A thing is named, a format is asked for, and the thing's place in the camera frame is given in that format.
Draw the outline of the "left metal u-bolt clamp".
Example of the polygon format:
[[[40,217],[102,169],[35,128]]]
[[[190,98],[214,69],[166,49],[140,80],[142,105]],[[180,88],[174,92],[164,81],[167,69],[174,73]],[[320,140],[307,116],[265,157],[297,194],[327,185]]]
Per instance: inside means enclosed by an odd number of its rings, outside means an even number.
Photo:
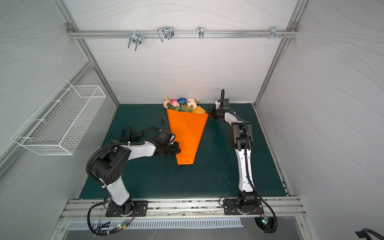
[[[128,43],[128,48],[131,46],[135,46],[135,51],[137,51],[138,46],[142,44],[142,37],[134,32],[133,34],[130,35],[129,43]]]

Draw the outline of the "aluminium front rail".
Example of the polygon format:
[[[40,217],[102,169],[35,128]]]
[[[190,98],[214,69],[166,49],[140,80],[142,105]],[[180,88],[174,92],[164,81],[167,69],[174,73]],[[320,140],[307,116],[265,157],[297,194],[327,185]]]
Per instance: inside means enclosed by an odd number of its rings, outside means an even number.
[[[91,206],[102,199],[69,200],[61,213],[60,220],[86,220]],[[224,214],[218,197],[215,198],[165,198],[146,199],[148,209],[145,217],[139,219],[165,218],[229,218]],[[265,201],[277,217],[304,217],[306,210],[298,197],[266,197]]]

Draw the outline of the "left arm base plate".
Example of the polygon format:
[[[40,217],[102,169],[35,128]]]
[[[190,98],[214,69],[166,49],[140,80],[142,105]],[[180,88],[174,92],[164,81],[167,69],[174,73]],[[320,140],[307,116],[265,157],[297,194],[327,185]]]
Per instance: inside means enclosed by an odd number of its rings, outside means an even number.
[[[106,217],[145,217],[148,209],[148,201],[128,201],[119,206],[110,202],[107,207]]]

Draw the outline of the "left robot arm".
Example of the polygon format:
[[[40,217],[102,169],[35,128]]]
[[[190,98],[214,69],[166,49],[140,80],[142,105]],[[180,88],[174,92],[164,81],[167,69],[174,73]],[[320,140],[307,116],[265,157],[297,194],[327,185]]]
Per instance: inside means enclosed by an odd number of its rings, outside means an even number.
[[[122,215],[133,208],[132,197],[125,187],[122,174],[130,160],[181,153],[178,142],[158,144],[156,142],[121,143],[112,142],[91,155],[86,165],[89,178],[97,182],[106,192],[108,200]]]

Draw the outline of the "right metal bolt clamp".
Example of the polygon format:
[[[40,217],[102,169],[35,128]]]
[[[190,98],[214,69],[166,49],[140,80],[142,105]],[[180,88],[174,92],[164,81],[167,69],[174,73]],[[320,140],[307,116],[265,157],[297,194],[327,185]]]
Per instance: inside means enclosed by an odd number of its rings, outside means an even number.
[[[262,38],[268,37],[270,39],[273,39],[273,38],[279,38],[280,39],[280,38],[286,38],[287,37],[287,35],[284,34],[284,33],[278,33],[278,30],[277,30],[276,27],[272,27],[269,33],[267,33],[267,34],[260,34],[260,36]]]

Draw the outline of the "small metal bracket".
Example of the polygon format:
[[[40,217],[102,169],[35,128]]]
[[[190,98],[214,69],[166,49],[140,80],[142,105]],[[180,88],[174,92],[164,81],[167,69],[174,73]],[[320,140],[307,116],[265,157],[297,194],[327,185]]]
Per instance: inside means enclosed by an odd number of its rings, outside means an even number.
[[[198,35],[199,35],[199,39],[203,39],[204,38],[204,29],[203,29],[203,27],[198,27]]]

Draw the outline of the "peach fake flower spray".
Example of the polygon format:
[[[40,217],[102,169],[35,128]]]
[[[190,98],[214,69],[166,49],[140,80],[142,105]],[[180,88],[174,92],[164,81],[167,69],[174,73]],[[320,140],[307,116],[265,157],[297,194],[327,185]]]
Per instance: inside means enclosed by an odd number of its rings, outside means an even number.
[[[200,102],[199,99],[188,99],[186,102],[186,109],[189,112],[196,110],[199,102]]]

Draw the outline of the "aluminium top crossbar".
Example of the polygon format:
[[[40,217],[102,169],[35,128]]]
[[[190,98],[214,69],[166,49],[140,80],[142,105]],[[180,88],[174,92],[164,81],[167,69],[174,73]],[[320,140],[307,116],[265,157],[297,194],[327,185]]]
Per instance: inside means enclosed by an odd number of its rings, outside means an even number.
[[[156,30],[139,31],[74,31],[67,32],[71,39],[129,39],[130,35],[136,32],[142,39],[159,39]],[[260,34],[267,34],[270,30],[206,30],[204,29],[204,39],[245,39],[262,38]],[[199,39],[198,30],[174,30],[174,39]],[[297,31],[278,30],[284,33],[286,38],[295,38],[299,34]]]

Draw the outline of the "middle metal u-bolt clamp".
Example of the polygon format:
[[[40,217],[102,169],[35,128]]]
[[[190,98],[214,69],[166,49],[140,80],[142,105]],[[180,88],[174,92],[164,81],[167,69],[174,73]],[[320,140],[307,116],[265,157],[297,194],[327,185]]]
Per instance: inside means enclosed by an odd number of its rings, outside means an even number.
[[[169,26],[159,27],[157,33],[161,42],[164,42],[165,39],[170,40],[175,35],[173,28]]]

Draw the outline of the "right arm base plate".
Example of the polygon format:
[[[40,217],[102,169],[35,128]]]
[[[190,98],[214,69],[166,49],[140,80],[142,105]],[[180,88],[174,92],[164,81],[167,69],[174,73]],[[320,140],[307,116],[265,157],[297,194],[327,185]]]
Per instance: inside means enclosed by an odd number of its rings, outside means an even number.
[[[227,216],[264,215],[264,209],[260,199],[257,199],[255,204],[239,206],[237,199],[222,198],[220,199],[220,205],[224,208],[224,214]]]

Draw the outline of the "orange wrapping paper sheet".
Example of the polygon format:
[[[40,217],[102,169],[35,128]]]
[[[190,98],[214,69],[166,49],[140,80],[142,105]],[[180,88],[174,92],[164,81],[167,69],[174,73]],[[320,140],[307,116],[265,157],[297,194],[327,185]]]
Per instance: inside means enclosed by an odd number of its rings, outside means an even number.
[[[171,132],[176,136],[181,152],[176,154],[178,165],[192,165],[208,120],[200,106],[191,113],[167,110]]]

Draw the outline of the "pink fake flower spray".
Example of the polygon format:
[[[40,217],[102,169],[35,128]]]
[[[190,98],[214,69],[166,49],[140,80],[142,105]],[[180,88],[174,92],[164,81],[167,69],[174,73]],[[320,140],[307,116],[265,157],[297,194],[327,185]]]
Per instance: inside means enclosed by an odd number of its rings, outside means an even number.
[[[164,102],[163,102],[163,107],[165,109],[170,109],[171,110],[170,105],[171,105],[171,98],[165,97]]]

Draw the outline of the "metal u-bolt clamp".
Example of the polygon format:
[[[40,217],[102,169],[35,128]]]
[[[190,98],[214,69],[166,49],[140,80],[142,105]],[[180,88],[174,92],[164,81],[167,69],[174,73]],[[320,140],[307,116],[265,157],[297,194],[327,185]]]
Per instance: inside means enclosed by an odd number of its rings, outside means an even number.
[[[142,44],[142,37],[134,32],[133,34],[130,35],[129,43],[128,43],[128,48],[131,46],[135,46],[135,51],[137,51],[138,46]]]
[[[170,40],[175,35],[173,28],[169,26],[159,27],[157,33],[161,42],[164,42],[165,39]]]

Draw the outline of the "blue fake rose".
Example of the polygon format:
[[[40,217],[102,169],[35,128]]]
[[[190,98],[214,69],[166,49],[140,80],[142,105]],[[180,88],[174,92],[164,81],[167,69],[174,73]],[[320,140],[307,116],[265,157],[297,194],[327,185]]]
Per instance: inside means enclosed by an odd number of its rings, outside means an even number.
[[[187,99],[179,98],[178,103],[179,103],[179,111],[186,112],[187,111]]]

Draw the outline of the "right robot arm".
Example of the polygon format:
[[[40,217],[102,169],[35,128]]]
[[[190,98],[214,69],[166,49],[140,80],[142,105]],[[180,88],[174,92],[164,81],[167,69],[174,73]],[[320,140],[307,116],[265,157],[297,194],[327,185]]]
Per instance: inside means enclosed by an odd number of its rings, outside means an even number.
[[[224,119],[231,126],[231,145],[237,156],[239,169],[238,211],[242,214],[249,214],[258,204],[258,194],[253,182],[251,168],[252,125],[241,119],[233,110],[220,110],[211,107],[206,113],[216,120]]]

